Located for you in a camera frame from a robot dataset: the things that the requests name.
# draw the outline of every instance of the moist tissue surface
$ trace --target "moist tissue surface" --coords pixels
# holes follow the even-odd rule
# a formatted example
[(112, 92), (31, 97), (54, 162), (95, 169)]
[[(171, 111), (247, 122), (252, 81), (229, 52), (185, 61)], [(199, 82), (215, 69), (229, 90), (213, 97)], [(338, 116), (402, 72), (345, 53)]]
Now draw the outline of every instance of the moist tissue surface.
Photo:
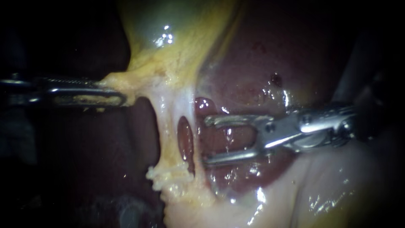
[[(243, 105), (234, 104), (234, 112), (224, 108), (232, 106), (231, 99), (221, 100), (221, 97), (234, 91), (227, 92), (226, 86), (215, 91), (212, 85), (219, 85), (221, 79), (212, 72), (217, 64), (225, 61), (224, 56), (230, 51), (228, 47), (245, 15), (245, 7), (244, 3), (233, 0), (175, 0), (150, 4), (120, 1), (118, 9), (130, 44), (131, 59), (126, 72), (110, 73), (100, 84), (126, 94), (127, 106), (139, 97), (147, 97), (156, 112), (161, 154), (146, 178), (152, 180), (155, 191), (161, 191), (167, 227), (345, 227), (350, 218), (361, 216), (359, 211), (366, 212), (373, 204), (370, 199), (381, 192), (376, 188), (365, 191), (370, 186), (379, 186), (379, 171), (375, 162), (365, 155), (367, 148), (358, 142), (300, 155), (289, 160), (288, 168), (271, 183), (256, 184), (235, 197), (216, 193), (213, 190), (216, 173), (202, 167), (196, 113), (203, 112), (198, 110), (197, 101), (208, 106), (207, 101), (213, 100), (217, 105), (216, 113), (229, 114), (253, 112), (249, 101), (257, 103), (265, 96), (281, 103), (265, 108), (262, 108), (264, 104), (258, 105), (256, 112), (281, 115), (283, 108), (291, 103), (310, 104), (318, 97), (306, 92), (313, 88), (300, 84), (298, 79), (286, 78), (287, 83), (292, 81), (289, 91), (280, 89), (277, 82), (274, 87), (269, 83), (259, 98), (249, 100), (246, 95)], [(256, 49), (271, 52), (263, 50), (260, 44)], [(305, 72), (301, 73), (301, 77), (306, 76)], [(226, 71), (222, 75), (225, 75), (222, 81), (243, 84), (241, 91), (257, 89), (247, 76), (236, 82)], [(198, 96), (207, 99), (199, 100)], [(193, 171), (188, 169), (189, 162), (179, 152), (178, 122), (182, 117), (188, 121), (193, 136)], [(266, 162), (256, 164), (266, 168)], [(239, 169), (242, 168), (233, 167), (231, 171)], [(251, 172), (260, 175), (257, 169)]]

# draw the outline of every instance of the metal forceps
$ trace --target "metal forceps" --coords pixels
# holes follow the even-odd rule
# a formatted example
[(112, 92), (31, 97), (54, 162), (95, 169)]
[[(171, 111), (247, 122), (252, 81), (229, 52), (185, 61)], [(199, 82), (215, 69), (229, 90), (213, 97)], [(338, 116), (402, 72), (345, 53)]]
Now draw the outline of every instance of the metal forceps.
[(253, 147), (220, 153), (203, 159), (206, 166), (237, 163), (274, 153), (279, 146), (302, 152), (314, 147), (341, 146), (353, 135), (355, 116), (352, 106), (331, 106), (324, 109), (302, 109), (275, 119), (268, 115), (212, 115), (204, 124), (217, 129), (252, 126), (257, 131)]
[(120, 107), (126, 96), (111, 88), (100, 87), (96, 81), (60, 76), (37, 76), (32, 80), (1, 79), (4, 92), (1, 105), (23, 107)]

